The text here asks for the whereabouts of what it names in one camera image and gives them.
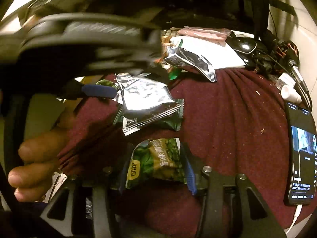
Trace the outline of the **person's left hand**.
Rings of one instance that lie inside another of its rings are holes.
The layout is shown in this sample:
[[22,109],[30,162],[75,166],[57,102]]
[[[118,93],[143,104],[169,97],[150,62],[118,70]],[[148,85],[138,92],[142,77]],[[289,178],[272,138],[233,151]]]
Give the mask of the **person's left hand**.
[[52,175],[59,168],[57,156],[67,145],[74,123],[74,113],[64,110],[54,129],[20,145],[18,155],[24,165],[13,168],[8,175],[19,202],[39,201],[50,189]]

